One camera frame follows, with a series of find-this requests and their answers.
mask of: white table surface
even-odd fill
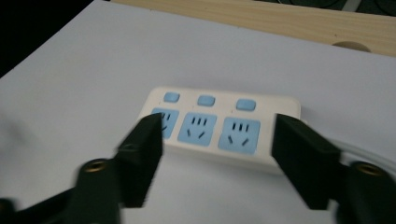
[[[20,207],[109,158],[151,89],[282,94],[329,138],[396,161],[396,59],[94,1],[0,79],[0,197]],[[166,153],[124,223],[333,223],[284,176]]]

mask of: blue outlet socket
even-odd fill
[[[212,139],[217,116],[201,113],[188,113],[181,125],[177,140],[207,147]]]
[[[254,119],[226,118],[219,140],[219,148],[253,155],[257,149],[260,122]]]
[[[163,114],[163,138],[168,139],[175,127],[178,111],[156,107],[151,111],[151,114],[156,113]]]

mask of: power strip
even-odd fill
[[[281,174],[271,156],[275,115],[300,112],[287,96],[159,87],[139,118],[163,113],[165,150]]]

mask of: socket hole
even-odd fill
[[[106,163],[104,161],[96,161],[89,164],[88,167],[85,169],[85,172],[87,173],[98,172],[105,169],[105,167],[106,167]]]
[[[245,139],[245,141],[242,143],[242,146],[244,147],[247,144],[247,142],[248,142],[248,138]]]

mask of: white cable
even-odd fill
[[[354,147],[350,144],[344,143],[344,142],[340,142],[338,140],[334,140],[334,139],[329,139],[330,142],[332,142],[333,144],[335,144],[337,147],[340,147],[341,149],[343,149],[345,152],[356,155],[358,157],[367,159],[369,161],[371,161],[372,163],[375,163],[376,165],[378,165],[380,168],[392,173],[394,176],[396,176],[396,163],[394,161],[390,161],[386,158],[383,158],[381,156],[378,156],[372,152],[369,152],[367,150],[358,148],[358,147]]]
[[[356,12],[361,5],[361,0],[347,0],[341,11]]]

